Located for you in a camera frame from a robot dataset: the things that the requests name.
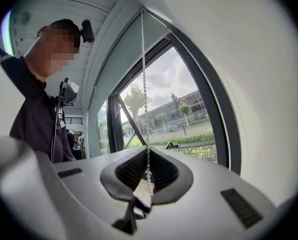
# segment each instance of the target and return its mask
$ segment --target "glass pane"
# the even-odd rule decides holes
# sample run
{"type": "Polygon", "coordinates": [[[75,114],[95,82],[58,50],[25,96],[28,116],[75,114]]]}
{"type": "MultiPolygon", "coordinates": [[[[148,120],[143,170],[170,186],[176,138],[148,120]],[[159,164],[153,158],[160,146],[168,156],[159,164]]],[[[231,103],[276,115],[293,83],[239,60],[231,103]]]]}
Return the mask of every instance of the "glass pane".
{"type": "MultiPolygon", "coordinates": [[[[143,74],[120,94],[139,131],[146,139],[143,74]]],[[[172,47],[146,69],[146,94],[151,146],[197,143],[214,139],[203,97],[187,66],[172,47]]],[[[121,111],[121,121],[127,121],[121,111]]],[[[174,151],[217,161],[216,145],[174,151]]]]}
{"type": "Polygon", "coordinates": [[[107,129],[107,102],[105,102],[97,115],[98,136],[102,155],[110,154],[108,129],[107,129]]]}
{"type": "MultiPolygon", "coordinates": [[[[129,123],[122,108],[120,108],[120,116],[121,116],[121,122],[122,122],[121,126],[122,126],[124,147],[126,149],[127,143],[129,142],[129,140],[132,138],[132,135],[134,134],[134,129],[129,123]]],[[[129,149],[129,148],[139,147],[139,146],[142,146],[142,143],[140,142],[137,135],[135,134],[127,148],[129,149]]]]}

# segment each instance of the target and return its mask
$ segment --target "tree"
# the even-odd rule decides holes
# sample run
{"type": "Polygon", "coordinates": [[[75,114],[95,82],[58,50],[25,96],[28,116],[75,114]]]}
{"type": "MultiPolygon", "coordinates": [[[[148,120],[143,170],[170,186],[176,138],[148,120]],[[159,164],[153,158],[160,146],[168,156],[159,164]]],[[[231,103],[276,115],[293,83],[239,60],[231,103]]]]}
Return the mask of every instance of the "tree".
{"type": "Polygon", "coordinates": [[[138,118],[138,111],[145,104],[145,95],[138,87],[132,87],[130,94],[127,94],[123,103],[129,108],[132,113],[132,119],[140,130],[140,123],[138,118]]]}
{"type": "Polygon", "coordinates": [[[157,114],[157,120],[162,122],[163,130],[166,131],[166,126],[165,126],[166,114],[165,113],[157,114]]]}
{"type": "MultiPolygon", "coordinates": [[[[176,95],[171,93],[171,99],[172,99],[172,102],[175,104],[176,108],[180,111],[180,109],[179,109],[180,102],[179,102],[179,99],[176,97],[176,95]]],[[[181,124],[182,124],[184,136],[187,136],[185,126],[183,123],[181,123],[181,124]]]]}
{"type": "Polygon", "coordinates": [[[107,121],[106,120],[103,120],[99,123],[99,126],[100,126],[100,129],[101,129],[101,132],[100,132],[100,139],[103,139],[103,136],[104,136],[104,129],[105,127],[107,127],[107,121]]]}
{"type": "Polygon", "coordinates": [[[187,123],[187,127],[189,127],[188,115],[189,115],[189,112],[190,112],[190,108],[186,104],[182,104],[182,105],[179,106],[179,110],[184,115],[185,122],[187,123]]]}
{"type": "Polygon", "coordinates": [[[147,133],[147,130],[149,130],[149,133],[150,132],[152,133],[154,131],[154,129],[152,127],[152,121],[149,118],[148,119],[147,118],[142,119],[141,124],[143,126],[143,132],[144,133],[147,133]]]}
{"type": "Polygon", "coordinates": [[[191,113],[191,118],[192,118],[192,121],[195,122],[195,116],[194,116],[194,112],[193,112],[193,107],[190,108],[190,113],[191,113]]]}
{"type": "Polygon", "coordinates": [[[129,124],[125,124],[125,125],[123,126],[123,129],[124,129],[125,131],[129,132],[129,131],[131,130],[131,126],[130,126],[129,124]]]}

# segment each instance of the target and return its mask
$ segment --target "building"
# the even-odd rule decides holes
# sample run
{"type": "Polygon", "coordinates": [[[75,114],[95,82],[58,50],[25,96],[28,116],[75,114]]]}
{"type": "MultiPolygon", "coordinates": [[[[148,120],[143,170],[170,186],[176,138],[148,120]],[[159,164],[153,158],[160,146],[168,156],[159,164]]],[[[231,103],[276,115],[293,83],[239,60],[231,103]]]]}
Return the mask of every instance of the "building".
{"type": "MultiPolygon", "coordinates": [[[[184,116],[181,115],[178,106],[181,104],[186,104],[190,108],[190,113],[188,116],[188,120],[190,122],[195,122],[196,120],[207,118],[208,113],[205,107],[205,103],[203,98],[198,90],[191,92],[185,96],[177,98],[173,93],[171,93],[171,100],[170,102],[157,107],[151,111],[148,111],[148,118],[149,118],[149,130],[150,131],[163,131],[164,126],[161,121],[157,120],[157,115],[165,114],[164,124],[165,127],[168,126],[179,126],[182,123],[186,122],[184,116]]],[[[143,122],[146,118],[146,114],[141,114],[138,116],[139,121],[143,122]]],[[[130,125],[128,121],[123,122],[122,124],[122,132],[123,136],[130,136],[134,133],[134,130],[131,128],[128,132],[124,130],[125,125],[130,125]]],[[[145,132],[145,127],[143,123],[140,123],[140,131],[141,133],[145,132]]]]}

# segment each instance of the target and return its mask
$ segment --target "dark jacket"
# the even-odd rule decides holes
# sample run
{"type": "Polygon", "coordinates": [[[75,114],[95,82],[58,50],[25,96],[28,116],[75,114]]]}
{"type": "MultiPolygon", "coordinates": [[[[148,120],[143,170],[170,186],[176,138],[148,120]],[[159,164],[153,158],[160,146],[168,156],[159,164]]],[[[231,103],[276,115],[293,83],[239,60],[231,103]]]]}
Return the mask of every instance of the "dark jacket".
{"type": "Polygon", "coordinates": [[[68,138],[69,147],[71,150],[73,150],[75,146],[75,136],[72,133],[67,132],[67,138],[68,138]]]}
{"type": "MultiPolygon", "coordinates": [[[[25,141],[34,151],[43,152],[50,157],[56,111],[55,104],[45,92],[46,83],[37,80],[29,71],[23,56],[15,58],[0,49],[0,64],[25,97],[10,136],[25,141]]],[[[58,120],[53,162],[72,160],[75,158],[68,144],[64,120],[61,124],[58,120]]]]}

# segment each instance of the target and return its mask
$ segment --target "ceiling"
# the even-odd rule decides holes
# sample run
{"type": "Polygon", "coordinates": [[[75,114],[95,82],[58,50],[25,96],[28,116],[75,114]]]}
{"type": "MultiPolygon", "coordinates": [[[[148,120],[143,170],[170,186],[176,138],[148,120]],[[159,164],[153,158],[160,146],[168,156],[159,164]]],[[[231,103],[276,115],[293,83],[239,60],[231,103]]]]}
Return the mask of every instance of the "ceiling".
{"type": "MultiPolygon", "coordinates": [[[[43,27],[60,19],[72,20],[80,29],[85,19],[91,22],[94,37],[102,27],[119,0],[21,0],[12,8],[10,14],[10,31],[14,55],[26,54],[34,43],[37,32],[43,27]]],[[[69,78],[80,85],[74,106],[66,107],[66,115],[82,115],[82,90],[86,65],[93,43],[83,43],[81,39],[80,52],[69,66],[64,67],[47,79],[46,92],[57,96],[61,81],[69,78]]]]}

